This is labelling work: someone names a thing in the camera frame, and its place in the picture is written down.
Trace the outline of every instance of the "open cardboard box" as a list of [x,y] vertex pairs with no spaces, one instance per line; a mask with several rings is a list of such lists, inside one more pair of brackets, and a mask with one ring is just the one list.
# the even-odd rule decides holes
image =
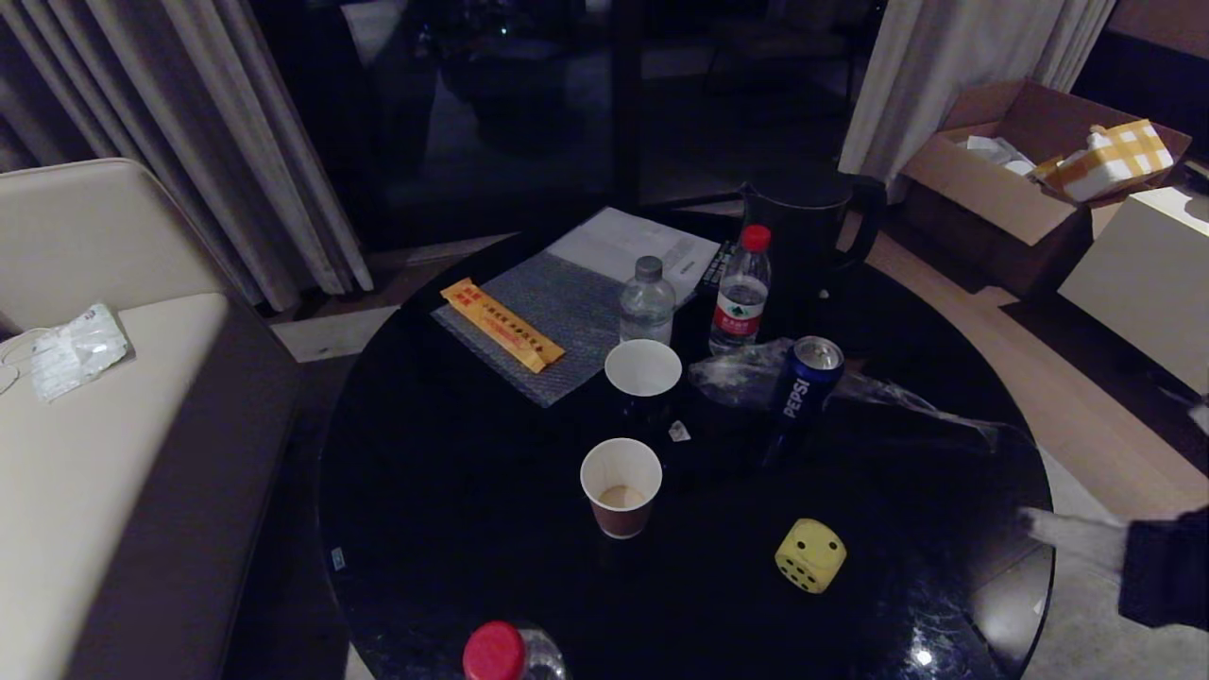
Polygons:
[[[1093,125],[1135,120],[1030,81],[967,90],[902,171],[915,180],[907,221],[1017,296],[1055,290],[1092,246],[1093,223],[1105,224],[1128,194],[1161,186],[1168,173],[1077,204],[960,144],[971,134],[1002,137],[1041,163],[1084,149]],[[1178,166],[1192,138],[1155,129]]]

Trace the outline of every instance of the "bottle label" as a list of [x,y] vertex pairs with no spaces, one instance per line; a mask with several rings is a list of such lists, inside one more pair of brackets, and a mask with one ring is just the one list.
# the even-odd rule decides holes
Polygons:
[[713,324],[731,335],[754,335],[764,315],[764,302],[740,305],[718,293],[718,306],[713,310]]

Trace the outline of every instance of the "round black table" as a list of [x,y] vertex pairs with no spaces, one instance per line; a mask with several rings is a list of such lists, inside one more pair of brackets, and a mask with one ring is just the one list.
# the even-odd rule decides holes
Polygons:
[[[653,217],[717,241],[736,229]],[[429,316],[441,288],[486,282],[567,226],[453,266],[387,321],[348,376],[318,514],[336,597],[378,680],[461,678],[468,635],[497,618],[546,629],[577,680],[1023,673],[1053,553],[1017,530],[1014,508],[1051,508],[1049,486],[1019,410],[953,325],[868,266],[810,312],[867,375],[1013,426],[994,449],[971,428],[832,399],[804,450],[753,468],[767,416],[682,385],[676,415],[693,438],[648,440],[664,488],[646,531],[614,541],[578,483],[588,450],[624,432],[604,375],[542,409]],[[677,312],[686,367],[707,356],[712,306],[702,294]],[[773,306],[762,339],[783,327]],[[823,521],[849,551],[821,595],[774,565],[798,518]]]

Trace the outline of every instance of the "white curtain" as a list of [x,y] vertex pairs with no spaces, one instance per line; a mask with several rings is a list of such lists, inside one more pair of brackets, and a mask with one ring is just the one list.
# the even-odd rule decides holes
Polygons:
[[251,302],[372,289],[244,0],[0,0],[0,172],[147,166]]
[[1069,92],[1116,0],[890,0],[839,169],[887,184],[958,93],[1031,77]]

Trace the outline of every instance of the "bubble wrap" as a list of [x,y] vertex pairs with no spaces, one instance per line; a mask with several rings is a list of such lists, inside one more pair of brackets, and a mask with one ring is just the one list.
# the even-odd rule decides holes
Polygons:
[[449,305],[438,307],[433,318],[542,408],[596,375],[617,346],[623,284],[612,278],[542,252],[486,283],[475,283],[567,353],[542,373],[532,373]]

